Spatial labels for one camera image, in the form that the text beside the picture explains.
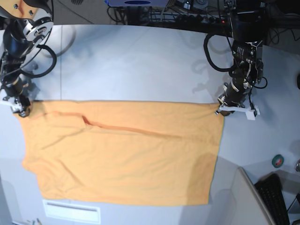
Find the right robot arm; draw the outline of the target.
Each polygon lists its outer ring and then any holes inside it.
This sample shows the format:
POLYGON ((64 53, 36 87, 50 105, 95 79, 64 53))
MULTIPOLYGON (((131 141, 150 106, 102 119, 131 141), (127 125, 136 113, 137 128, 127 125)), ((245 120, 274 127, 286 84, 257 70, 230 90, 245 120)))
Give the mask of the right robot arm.
POLYGON ((20 76, 43 77, 57 63, 55 52, 46 45, 54 25, 54 4, 51 0, 2 0, 0 16, 10 20, 0 45, 0 89, 6 94, 0 103, 24 118, 30 115, 32 105, 20 76), (27 55, 35 48, 47 51, 52 57, 51 66, 37 75, 23 71, 27 55))

